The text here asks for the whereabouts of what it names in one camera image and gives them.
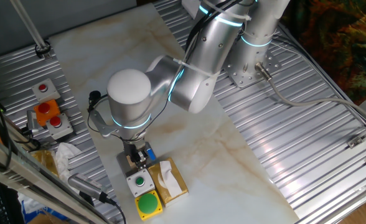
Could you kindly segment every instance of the tissue box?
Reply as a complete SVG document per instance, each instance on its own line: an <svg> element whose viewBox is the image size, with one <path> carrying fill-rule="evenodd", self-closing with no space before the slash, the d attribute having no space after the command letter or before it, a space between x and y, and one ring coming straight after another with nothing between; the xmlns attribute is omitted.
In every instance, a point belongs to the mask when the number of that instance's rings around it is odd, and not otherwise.
<svg viewBox="0 0 366 224"><path fill-rule="evenodd" d="M172 158L167 158L166 161L169 161L171 163L172 175L175 177L177 183L179 184L179 187L182 190L182 193L179 194L178 196L172 198L171 195L169 194L168 189L164 187L165 184L164 184L164 180L162 179L161 166L159 164L156 164L156 165L148 168L148 172L151 175L152 181L154 181L154 184L158 191L159 197L161 198L165 207L168 207L168 206L178 202L182 198L188 196L189 189L187 188L187 186L183 180L183 177L181 176L181 173L177 169Z"/></svg>

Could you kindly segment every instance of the orange button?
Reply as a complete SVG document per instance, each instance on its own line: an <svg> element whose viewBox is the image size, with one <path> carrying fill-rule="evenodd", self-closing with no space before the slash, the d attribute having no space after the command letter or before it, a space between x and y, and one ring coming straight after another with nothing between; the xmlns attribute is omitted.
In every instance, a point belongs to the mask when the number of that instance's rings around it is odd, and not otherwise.
<svg viewBox="0 0 366 224"><path fill-rule="evenodd" d="M39 106L35 106L34 111L36 113L36 120L42 127L46 126L46 121L48 119L60 115L59 106L55 100L49 100L45 103L41 103Z"/></svg>

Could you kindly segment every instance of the blue object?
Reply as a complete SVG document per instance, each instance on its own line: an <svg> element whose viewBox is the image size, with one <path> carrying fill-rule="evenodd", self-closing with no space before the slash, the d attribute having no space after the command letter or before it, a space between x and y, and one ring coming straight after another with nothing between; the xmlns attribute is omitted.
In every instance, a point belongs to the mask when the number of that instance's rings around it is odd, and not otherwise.
<svg viewBox="0 0 366 224"><path fill-rule="evenodd" d="M140 124L140 125L137 125L137 126L133 126L133 127L129 127L129 126L122 126L120 125L118 122L115 121L115 119L113 118L113 121L114 123L116 123L119 127L122 127L122 128L126 128L126 129L135 129L135 128L140 128L141 126L145 125L151 118L151 114L148 116L147 120L143 123L143 124Z"/></svg>
<svg viewBox="0 0 366 224"><path fill-rule="evenodd" d="M254 47L264 47L264 46L266 46L266 45L270 44L270 42L271 42L271 40L270 40L270 41L269 41L268 43L266 43L266 44L256 45L256 44L251 44L251 43L249 43L248 41L246 41L246 40L244 39L244 37L243 37L243 36L241 36L241 39L243 39L243 41L244 41L246 44L251 45L251 46L254 46Z"/></svg>
<svg viewBox="0 0 366 224"><path fill-rule="evenodd" d="M22 209L22 216L24 217L25 223L31 222L40 213L46 215L43 211L49 212L50 214L54 215L55 217L57 217L61 221L64 221L64 220L67 220L68 219L67 217L63 216L59 212L56 212L55 210L53 210L53 209L51 209L49 207L44 207L44 208L42 208L40 210L36 210L34 212L31 212L31 213L28 213L27 214L26 213L26 209L24 207L24 201L22 201L22 203L21 203L21 209Z"/></svg>
<svg viewBox="0 0 366 224"><path fill-rule="evenodd" d="M155 161L157 159L156 155L154 154L152 149L147 149L147 155L150 157L152 161Z"/></svg>

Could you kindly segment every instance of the green button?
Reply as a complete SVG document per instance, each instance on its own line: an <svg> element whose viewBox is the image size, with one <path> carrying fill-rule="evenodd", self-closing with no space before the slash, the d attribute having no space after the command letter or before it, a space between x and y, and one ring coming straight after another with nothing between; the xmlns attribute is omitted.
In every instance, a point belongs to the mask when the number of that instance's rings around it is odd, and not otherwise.
<svg viewBox="0 0 366 224"><path fill-rule="evenodd" d="M138 177L136 179L136 185L140 187L140 186L143 186L143 184L144 184L144 179L142 177Z"/></svg>
<svg viewBox="0 0 366 224"><path fill-rule="evenodd" d="M138 205L141 212L145 214L151 214L157 209L157 197L155 197L153 194L146 193L140 197Z"/></svg>

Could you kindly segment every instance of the small green light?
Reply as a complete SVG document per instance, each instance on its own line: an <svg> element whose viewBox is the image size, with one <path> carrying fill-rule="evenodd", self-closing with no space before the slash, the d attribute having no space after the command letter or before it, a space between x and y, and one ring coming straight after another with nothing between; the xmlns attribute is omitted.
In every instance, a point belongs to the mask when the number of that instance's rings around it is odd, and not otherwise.
<svg viewBox="0 0 366 224"><path fill-rule="evenodd" d="M139 187L143 186L144 185L144 179L142 177L138 177L136 179L136 185L139 186Z"/></svg>

